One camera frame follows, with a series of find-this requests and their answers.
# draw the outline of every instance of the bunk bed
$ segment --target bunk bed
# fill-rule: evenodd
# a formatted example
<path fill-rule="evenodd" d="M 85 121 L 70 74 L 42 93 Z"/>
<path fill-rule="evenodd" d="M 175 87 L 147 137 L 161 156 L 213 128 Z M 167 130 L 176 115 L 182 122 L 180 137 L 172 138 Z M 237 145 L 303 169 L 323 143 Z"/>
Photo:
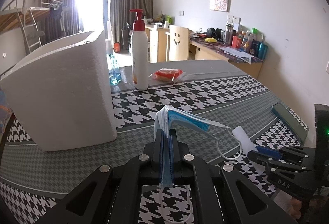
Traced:
<path fill-rule="evenodd" d="M 62 6 L 61 1 L 57 0 L 39 0 L 41 7 L 25 7 L 25 0 L 23 0 L 22 8 L 17 8 L 18 0 L 12 0 L 0 11 L 0 34 L 20 27 L 23 33 L 24 46 L 26 55 L 41 46 L 40 36 L 29 39 L 28 31 L 34 29 L 37 31 L 37 22 L 50 16 L 50 10 L 58 9 Z"/>

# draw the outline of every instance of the transparent water bottle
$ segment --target transparent water bottle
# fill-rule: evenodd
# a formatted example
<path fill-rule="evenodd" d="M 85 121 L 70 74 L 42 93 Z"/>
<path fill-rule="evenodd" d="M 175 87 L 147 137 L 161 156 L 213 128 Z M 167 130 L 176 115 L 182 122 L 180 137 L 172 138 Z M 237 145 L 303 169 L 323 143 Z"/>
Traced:
<path fill-rule="evenodd" d="M 110 54 L 106 55 L 107 65 L 109 68 L 110 84 L 116 85 L 121 81 L 120 67 L 118 60 L 113 54 L 113 48 L 110 48 Z"/>

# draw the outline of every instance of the red plastic wrapper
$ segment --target red plastic wrapper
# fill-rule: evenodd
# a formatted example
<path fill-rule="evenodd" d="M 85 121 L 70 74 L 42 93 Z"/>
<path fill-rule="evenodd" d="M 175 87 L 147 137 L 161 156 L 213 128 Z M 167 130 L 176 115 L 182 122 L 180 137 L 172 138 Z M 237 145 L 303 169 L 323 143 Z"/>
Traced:
<path fill-rule="evenodd" d="M 162 68 L 157 72 L 153 73 L 152 75 L 150 75 L 150 77 L 165 82 L 172 81 L 173 83 L 175 83 L 179 81 L 184 75 L 185 72 L 183 72 L 180 69 Z"/>

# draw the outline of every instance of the canvas picture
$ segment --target canvas picture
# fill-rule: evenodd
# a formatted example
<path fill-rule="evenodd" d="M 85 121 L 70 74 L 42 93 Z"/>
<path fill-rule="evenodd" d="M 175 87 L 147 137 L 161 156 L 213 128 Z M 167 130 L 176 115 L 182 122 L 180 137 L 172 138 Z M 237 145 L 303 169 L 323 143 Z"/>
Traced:
<path fill-rule="evenodd" d="M 227 12 L 228 0 L 210 0 L 210 10 Z"/>

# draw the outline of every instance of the bed ladder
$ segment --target bed ladder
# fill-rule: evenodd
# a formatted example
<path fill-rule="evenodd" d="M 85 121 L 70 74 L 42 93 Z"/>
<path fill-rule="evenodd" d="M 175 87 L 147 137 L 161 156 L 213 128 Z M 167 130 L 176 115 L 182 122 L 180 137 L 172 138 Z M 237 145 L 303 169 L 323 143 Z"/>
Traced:
<path fill-rule="evenodd" d="M 44 35 L 43 31 L 38 30 L 37 23 L 34 20 L 32 11 L 29 10 L 28 12 L 29 12 L 30 20 L 32 22 L 32 24 L 30 24 L 30 25 L 25 25 L 25 17 L 23 17 L 23 23 L 22 23 L 19 12 L 16 12 L 16 18 L 19 22 L 19 26 L 20 26 L 21 31 L 23 33 L 23 40 L 24 40 L 24 47 L 25 47 L 26 55 L 30 54 L 35 49 L 41 47 L 40 36 Z M 32 32 L 32 34 L 34 34 L 34 36 L 27 35 L 27 33 L 28 33 L 27 30 L 29 32 Z M 32 44 L 29 43 L 30 40 L 35 40 L 36 38 L 37 38 L 37 42 L 34 42 Z"/>

